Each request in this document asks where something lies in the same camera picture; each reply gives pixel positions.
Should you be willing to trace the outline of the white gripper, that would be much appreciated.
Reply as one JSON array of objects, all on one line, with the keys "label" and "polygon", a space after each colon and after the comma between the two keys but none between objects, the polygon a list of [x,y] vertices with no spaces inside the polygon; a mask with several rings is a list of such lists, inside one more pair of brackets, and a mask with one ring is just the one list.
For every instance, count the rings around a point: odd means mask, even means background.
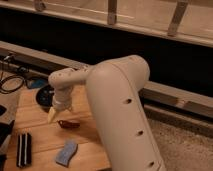
[{"label": "white gripper", "polygon": [[71,106],[71,92],[72,88],[63,88],[63,89],[55,89],[52,105],[50,108],[47,122],[52,123],[53,120],[59,115],[59,111],[68,110],[69,112],[73,111]]}]

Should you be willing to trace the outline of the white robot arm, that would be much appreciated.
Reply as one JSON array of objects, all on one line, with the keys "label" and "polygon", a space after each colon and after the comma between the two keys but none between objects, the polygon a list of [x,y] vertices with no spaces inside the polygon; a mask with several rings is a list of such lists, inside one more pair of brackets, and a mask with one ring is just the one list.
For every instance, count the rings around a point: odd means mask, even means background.
[{"label": "white robot arm", "polygon": [[55,71],[48,78],[54,88],[48,119],[70,108],[73,87],[83,84],[112,171],[167,171],[139,98],[149,75],[138,55]]}]

